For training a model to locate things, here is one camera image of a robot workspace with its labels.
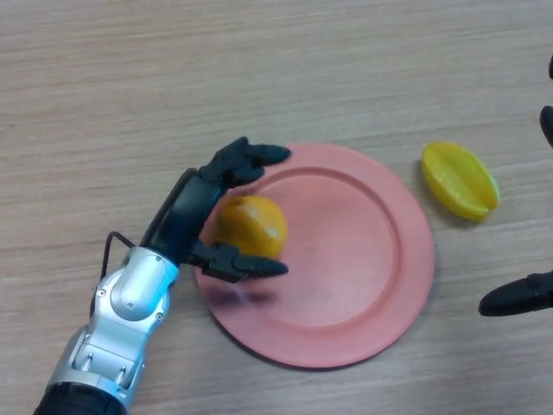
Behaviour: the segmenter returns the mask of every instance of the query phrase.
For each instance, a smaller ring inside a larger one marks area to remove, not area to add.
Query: black cable
[[[121,233],[112,231],[109,232],[107,238],[105,239],[105,248],[104,248],[104,259],[102,260],[102,273],[100,275],[100,281],[105,277],[107,273],[107,265],[110,260],[110,248],[113,238],[119,239],[123,242],[128,248],[134,248],[136,245],[133,244],[128,238],[124,237]]]

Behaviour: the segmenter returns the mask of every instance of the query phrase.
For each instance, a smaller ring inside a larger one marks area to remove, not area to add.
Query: black robotic finger
[[[244,153],[250,158],[251,164],[254,167],[272,166],[282,163],[291,154],[288,148],[272,144],[249,144],[245,147]]]
[[[259,180],[264,173],[265,170],[263,167],[252,168],[251,166],[244,166],[232,172],[230,184],[233,188],[245,186],[246,184],[254,183],[256,180]]]
[[[232,265],[235,269],[243,271],[248,278],[278,277],[288,273],[288,266],[282,262],[265,257],[252,255],[238,255]]]
[[[286,147],[269,144],[251,145],[241,137],[223,147],[206,166],[200,168],[202,179],[223,188],[236,188],[255,182],[264,174],[264,167],[285,161],[290,155]]]
[[[551,147],[553,147],[553,107],[545,106],[539,115],[539,124],[543,134]]]
[[[246,279],[277,277],[288,272],[288,267],[281,262],[242,255],[233,245],[206,246],[199,240],[184,262],[200,267],[208,277],[233,284]]]

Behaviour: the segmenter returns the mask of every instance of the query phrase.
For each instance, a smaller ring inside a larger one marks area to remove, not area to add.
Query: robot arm
[[[235,246],[205,246],[199,235],[229,188],[254,182],[264,166],[283,162],[289,154],[284,147],[250,145],[242,137],[207,166],[181,176],[138,246],[118,233],[108,236],[90,320],[67,344],[35,415],[129,413],[148,340],[168,314],[170,288],[181,264],[199,266],[229,283],[288,271],[280,262],[241,255]],[[113,236],[130,250],[106,276]]]

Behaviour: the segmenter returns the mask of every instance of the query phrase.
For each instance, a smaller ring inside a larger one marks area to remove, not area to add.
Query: wood grain surface
[[[396,172],[434,231],[431,298],[372,361],[303,373],[236,348],[184,278],[134,415],[551,413],[551,313],[477,308],[553,268],[552,21],[550,0],[0,1],[0,414],[32,413],[86,323],[106,234],[139,239],[178,175],[242,135]],[[486,223],[429,198],[417,162],[440,139],[496,176]]]

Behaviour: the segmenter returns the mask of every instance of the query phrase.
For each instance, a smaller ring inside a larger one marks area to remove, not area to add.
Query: robotic hand
[[[188,169],[150,223],[139,246],[120,233],[105,243],[90,321],[67,344],[35,415],[126,415],[144,370],[148,339],[165,319],[179,266],[199,266],[208,276],[237,283],[288,272],[272,259],[241,255],[236,246],[204,245],[199,235],[230,188],[255,182],[264,167],[290,151],[251,145],[245,137],[219,150],[200,169]],[[112,239],[130,250],[106,275]]]
[[[553,57],[549,76],[553,80]],[[553,147],[553,107],[546,105],[539,116],[543,134]],[[488,292],[479,312],[486,317],[515,316],[553,308],[553,271],[533,273]]]

